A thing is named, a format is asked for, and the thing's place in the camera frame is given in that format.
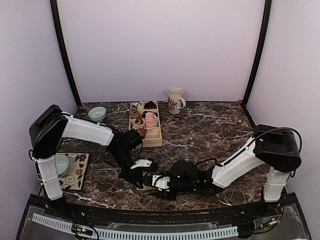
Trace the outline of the cream olive striped sock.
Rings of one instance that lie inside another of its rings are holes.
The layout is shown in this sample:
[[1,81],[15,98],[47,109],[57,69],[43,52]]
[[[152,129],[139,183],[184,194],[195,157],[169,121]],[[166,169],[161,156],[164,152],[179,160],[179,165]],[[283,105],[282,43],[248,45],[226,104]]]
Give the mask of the cream olive striped sock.
[[[149,175],[149,173],[147,173],[146,171],[143,171],[142,173],[143,173],[143,177]],[[136,188],[137,191],[152,191],[152,190],[155,190],[155,189],[156,189],[155,187],[147,186],[145,184],[143,184],[143,188],[142,189],[140,189],[138,187]]]

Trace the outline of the maroon purple orange striped sock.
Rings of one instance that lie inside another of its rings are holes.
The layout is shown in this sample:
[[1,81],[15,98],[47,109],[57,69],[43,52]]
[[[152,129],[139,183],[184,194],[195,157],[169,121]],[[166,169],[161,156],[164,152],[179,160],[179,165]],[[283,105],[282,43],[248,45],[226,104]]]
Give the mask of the maroon purple orange striped sock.
[[144,139],[147,135],[147,129],[146,128],[139,128],[137,130],[137,132],[139,133],[139,135]]

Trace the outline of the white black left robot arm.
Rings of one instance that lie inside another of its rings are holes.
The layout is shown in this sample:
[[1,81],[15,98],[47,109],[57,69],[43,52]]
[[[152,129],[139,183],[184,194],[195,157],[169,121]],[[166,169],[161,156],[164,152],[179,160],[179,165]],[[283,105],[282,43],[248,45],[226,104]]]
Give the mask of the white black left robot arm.
[[106,148],[120,167],[118,177],[138,189],[144,187],[145,174],[157,166],[151,159],[135,159],[132,151],[143,145],[143,138],[137,130],[120,131],[103,122],[76,117],[55,104],[31,124],[28,133],[31,142],[29,157],[36,164],[46,196],[53,201],[51,210],[60,218],[67,218],[71,208],[62,200],[64,193],[55,160],[61,147],[68,142]]

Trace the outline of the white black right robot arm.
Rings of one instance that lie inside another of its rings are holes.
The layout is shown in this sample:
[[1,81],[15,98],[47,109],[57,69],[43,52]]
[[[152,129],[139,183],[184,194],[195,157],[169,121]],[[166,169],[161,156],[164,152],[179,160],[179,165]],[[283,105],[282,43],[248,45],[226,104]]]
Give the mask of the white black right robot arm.
[[255,205],[255,213],[266,217],[274,210],[274,202],[280,200],[289,177],[300,167],[301,150],[302,137],[297,130],[259,124],[254,127],[252,137],[222,163],[216,162],[201,171],[197,164],[179,160],[165,173],[147,175],[143,183],[157,189],[166,200],[175,200],[177,193],[183,192],[211,197],[252,169],[267,164],[270,170],[262,189],[262,201]]

